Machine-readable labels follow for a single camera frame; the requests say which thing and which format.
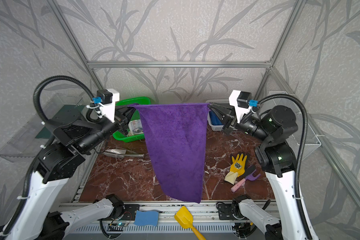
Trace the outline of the blue towel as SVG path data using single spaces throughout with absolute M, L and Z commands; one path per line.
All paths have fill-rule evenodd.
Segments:
M 222 126 L 223 125 L 220 118 L 213 111 L 209 112 L 209 116 L 210 116 L 212 126 Z

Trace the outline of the purple towel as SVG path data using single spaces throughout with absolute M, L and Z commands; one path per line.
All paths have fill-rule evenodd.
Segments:
M 168 197 L 200 203 L 207 142 L 207 103 L 134 105 L 152 166 Z

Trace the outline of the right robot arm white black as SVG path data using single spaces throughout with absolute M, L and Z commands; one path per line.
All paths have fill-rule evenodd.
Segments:
M 302 125 L 298 126 L 294 111 L 284 105 L 274 106 L 260 119 L 254 118 L 263 104 L 274 99 L 292 101 L 302 114 Z M 267 240 L 317 240 L 300 188 L 308 133 L 308 113 L 303 103 L 287 94 L 255 101 L 250 93 L 233 91 L 228 105 L 209 103 L 208 107 L 220 118 L 225 134 L 237 130 L 262 142 L 255 154 L 273 189 L 280 214 L 273 217 L 249 197 L 240 196 L 232 201 L 232 216 L 252 222 Z

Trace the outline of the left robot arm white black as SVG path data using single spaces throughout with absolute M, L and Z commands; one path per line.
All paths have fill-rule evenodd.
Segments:
M 91 100 L 88 109 L 96 111 L 98 119 L 84 117 L 75 108 L 49 119 L 41 106 L 41 93 L 57 81 L 82 88 Z M 0 226 L 0 240 L 61 240 L 93 221 L 123 216 L 124 203 L 113 194 L 72 212 L 51 211 L 61 189 L 85 157 L 113 133 L 127 135 L 135 108 L 117 106 L 119 98 L 114 89 L 99 90 L 94 95 L 85 84 L 68 76 L 49 77 L 36 86 L 33 104 L 51 137 L 26 172 L 19 205 L 10 221 Z

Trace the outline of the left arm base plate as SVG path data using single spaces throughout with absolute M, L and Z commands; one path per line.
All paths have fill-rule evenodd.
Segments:
M 121 211 L 121 214 L 116 217 L 115 214 L 111 214 L 109 217 L 103 219 L 103 221 L 131 221 L 133 222 L 136 219 L 137 211 L 140 209 L 138 204 L 126 204 L 124 209 Z

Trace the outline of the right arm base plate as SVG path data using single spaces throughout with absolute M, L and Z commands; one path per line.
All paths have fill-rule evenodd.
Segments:
M 234 221 L 237 220 L 233 213 L 232 203 L 217 202 L 216 208 L 218 210 L 219 220 L 221 221 Z

